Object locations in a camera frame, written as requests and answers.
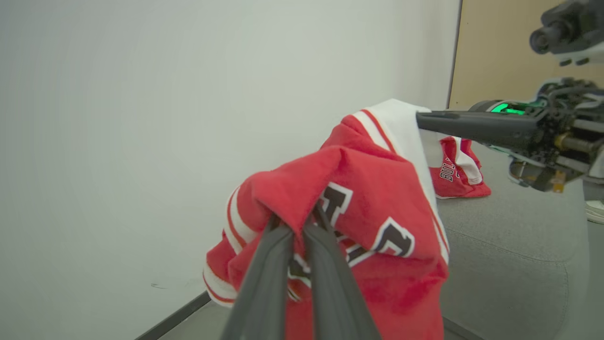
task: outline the green light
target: green light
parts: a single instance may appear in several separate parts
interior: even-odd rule
[[[506,109],[506,112],[515,113],[515,114],[519,114],[519,115],[523,115],[524,114],[524,111],[515,110],[515,109]]]
[[[519,114],[519,115],[523,115],[524,111],[522,110],[515,110],[515,109],[508,109],[507,107],[510,106],[507,103],[503,103],[503,104],[499,104],[496,107],[494,107],[491,112],[495,112],[495,113],[514,113],[514,114]]]
[[[506,103],[499,104],[494,109],[492,109],[491,112],[501,112],[501,110],[503,110],[504,108],[507,108],[507,107],[508,107],[508,104],[506,104]]]

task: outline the robotic arm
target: robotic arm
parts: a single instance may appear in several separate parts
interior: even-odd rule
[[[604,2],[568,1],[546,11],[535,52],[565,66],[604,62]],[[549,80],[529,102],[485,100],[469,111],[417,113],[419,128],[459,136],[510,155],[509,177],[562,192],[582,178],[604,183],[604,90],[585,80]]]

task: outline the chicago bulls jersey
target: chicago bulls jersey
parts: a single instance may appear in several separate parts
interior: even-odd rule
[[[480,172],[478,157],[472,151],[472,141],[437,132],[430,133],[438,138],[440,144],[440,152],[434,153],[440,154],[438,162],[441,163],[439,166],[430,167],[436,197],[444,199],[490,195],[491,190]],[[426,146],[429,142],[422,138],[422,143]]]
[[[223,240],[207,254],[212,299],[230,306],[275,212],[294,233],[286,334],[312,339],[312,268],[301,229],[319,201],[385,340],[442,339],[440,286],[449,246],[415,120],[425,108],[389,100],[345,117],[321,149],[241,184]]]

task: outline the gray couch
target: gray couch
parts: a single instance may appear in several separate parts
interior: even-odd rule
[[[562,195],[507,179],[506,155],[473,146],[490,197],[439,201],[451,244],[448,339],[573,338],[589,277],[581,182]]]

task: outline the white stripe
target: white stripe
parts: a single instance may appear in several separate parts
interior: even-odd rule
[[[235,251],[235,254],[241,253],[241,250],[243,250],[243,247],[241,246],[241,244],[239,244],[235,235],[233,235],[233,232],[231,231],[231,226],[229,226],[229,224],[228,224],[228,216],[231,213],[228,210],[228,203],[230,201],[231,205],[233,205],[233,201],[235,200],[234,194],[238,191],[239,191],[239,187],[237,187],[237,189],[235,189],[233,191],[233,193],[229,196],[228,200],[226,201],[226,203],[227,203],[226,204],[226,221],[225,221],[226,226],[224,227],[226,239],[228,240],[229,244],[231,245],[231,248],[233,248],[233,250]]]
[[[363,125],[363,128],[365,128],[365,131],[369,134],[369,137],[371,137],[373,143],[377,144],[378,146],[381,146],[382,148],[388,151],[390,150],[388,144],[382,137],[382,134],[379,133],[378,128],[366,113],[364,113],[363,111],[359,111],[355,113],[353,117],[356,118]]]
[[[231,210],[229,213],[231,214],[231,221],[233,221],[233,227],[235,227],[235,231],[243,238],[245,243],[250,243],[254,241],[258,233],[253,231],[247,224],[243,222],[241,216],[239,215],[239,210],[237,209],[237,198],[239,194],[239,188],[235,189],[233,192],[233,199],[231,200]]]
[[[440,228],[440,223],[436,223],[436,221],[434,221],[434,220],[432,220],[432,223],[434,225],[434,232],[436,233],[436,237],[439,239],[440,256],[443,257],[443,260],[445,261],[445,263],[448,266],[449,265],[449,252],[447,251],[447,248],[443,244],[443,239],[440,237],[440,233],[439,233],[439,229],[442,230],[442,228]],[[445,242],[448,243],[447,236],[444,234],[444,231],[443,231],[443,235],[445,236]]]
[[[466,174],[467,182],[470,185],[477,185],[482,183],[483,175],[480,173],[478,166],[472,159],[472,157],[468,156],[465,152],[461,150],[461,138],[454,137],[455,140],[455,165],[460,166]]]
[[[233,233],[231,232],[231,228],[227,225],[224,228],[224,231],[225,231],[226,239],[228,240],[228,243],[231,245],[231,247],[235,251],[235,254],[241,253],[241,250],[243,250],[243,247],[241,246],[241,244],[239,244],[239,242],[235,238],[235,235],[233,235]]]
[[[428,162],[424,155],[422,139],[416,120],[416,112],[430,112],[430,110],[396,99],[390,99],[372,106],[370,112],[373,113],[384,134],[392,143],[396,154],[411,162],[415,167],[424,196],[428,200],[434,216],[439,221],[439,225],[435,226],[435,228],[439,228],[445,237],[443,240],[438,233],[438,229],[435,229],[439,239],[440,253],[445,262],[448,263],[449,254],[444,247],[445,243],[448,244],[448,241],[445,229],[440,221],[439,210],[436,206],[436,194],[434,192],[432,176],[430,175]]]
[[[212,292],[210,290],[208,290],[208,295],[210,296],[212,301],[214,301],[214,303],[216,303],[219,306],[227,307],[227,308],[231,308],[233,306],[232,302],[224,302],[224,301],[219,300],[217,297],[214,296],[214,294],[212,294]]]
[[[430,168],[443,166],[443,147],[440,144],[439,133],[420,130],[419,136],[422,139],[423,153],[426,156],[428,166]]]
[[[223,299],[237,298],[237,291],[233,285],[219,278],[214,271],[212,271],[212,268],[210,268],[210,265],[207,263],[207,261],[204,266],[204,279],[208,284],[208,291],[212,290]]]
[[[288,288],[288,294],[290,299],[294,301],[300,301],[300,297],[296,293],[294,293],[294,290],[292,290],[291,288]]]
[[[440,216],[438,214],[434,214],[434,216],[436,217],[436,222],[438,222],[440,231],[443,233],[443,237],[445,238],[445,243],[447,245],[447,249],[449,249],[449,252],[451,252],[451,247],[449,245],[449,238],[447,237],[447,233],[445,231],[443,221],[440,219]]]
[[[448,200],[449,198],[459,198],[459,197],[455,197],[455,196],[440,196],[440,195],[436,195],[436,198],[438,198],[439,200]]]

